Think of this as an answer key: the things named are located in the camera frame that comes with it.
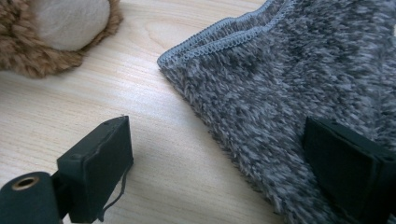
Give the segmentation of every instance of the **light wood surface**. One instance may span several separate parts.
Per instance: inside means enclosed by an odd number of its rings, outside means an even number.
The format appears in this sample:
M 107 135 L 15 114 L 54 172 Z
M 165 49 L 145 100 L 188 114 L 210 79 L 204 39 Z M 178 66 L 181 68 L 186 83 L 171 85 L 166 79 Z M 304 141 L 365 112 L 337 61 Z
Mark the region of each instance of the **light wood surface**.
M 263 1 L 124 0 L 119 32 L 81 67 L 40 80 L 0 72 L 0 186 L 54 173 L 56 159 L 99 123 L 128 115 L 135 164 L 105 223 L 281 223 L 156 64 L 206 26 Z

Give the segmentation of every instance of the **brown plush toy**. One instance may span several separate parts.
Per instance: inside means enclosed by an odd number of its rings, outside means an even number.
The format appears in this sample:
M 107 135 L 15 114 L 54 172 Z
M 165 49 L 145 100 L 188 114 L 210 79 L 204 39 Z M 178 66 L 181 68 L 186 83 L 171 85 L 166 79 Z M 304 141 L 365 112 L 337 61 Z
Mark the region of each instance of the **brown plush toy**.
M 45 77 L 114 35 L 120 0 L 0 0 L 0 70 Z

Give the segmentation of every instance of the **gray fleece fabric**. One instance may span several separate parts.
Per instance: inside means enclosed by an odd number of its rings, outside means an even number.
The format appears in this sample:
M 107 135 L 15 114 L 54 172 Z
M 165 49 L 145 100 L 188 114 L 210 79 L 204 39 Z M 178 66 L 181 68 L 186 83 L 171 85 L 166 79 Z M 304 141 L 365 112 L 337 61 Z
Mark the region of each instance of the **gray fleece fabric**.
M 396 151 L 395 24 L 394 0 L 268 0 L 158 65 L 285 222 L 349 223 L 304 158 L 304 122 L 336 119 Z

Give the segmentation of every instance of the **white fur patch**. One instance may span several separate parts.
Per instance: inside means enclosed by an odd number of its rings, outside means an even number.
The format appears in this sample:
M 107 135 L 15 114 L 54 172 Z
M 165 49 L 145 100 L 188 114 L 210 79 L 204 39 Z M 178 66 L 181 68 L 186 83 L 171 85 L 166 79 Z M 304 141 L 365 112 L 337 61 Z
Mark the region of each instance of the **white fur patch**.
M 77 50 L 88 45 L 107 25 L 108 0 L 32 1 L 38 36 L 59 50 Z

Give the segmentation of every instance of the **fuzzy fabric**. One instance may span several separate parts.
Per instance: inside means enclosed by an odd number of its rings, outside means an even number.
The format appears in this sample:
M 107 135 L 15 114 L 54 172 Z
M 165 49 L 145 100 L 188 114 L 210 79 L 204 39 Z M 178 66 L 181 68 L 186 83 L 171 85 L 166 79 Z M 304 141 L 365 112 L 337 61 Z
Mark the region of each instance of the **fuzzy fabric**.
M 393 0 L 268 0 L 158 65 L 286 222 L 350 223 L 304 158 L 304 122 L 336 119 L 396 151 L 394 24 Z
M 67 51 L 53 49 L 40 39 L 30 0 L 0 0 L 0 70 L 45 77 L 80 66 L 90 48 L 117 32 L 122 21 L 119 1 L 109 0 L 110 16 L 103 31 L 84 48 Z

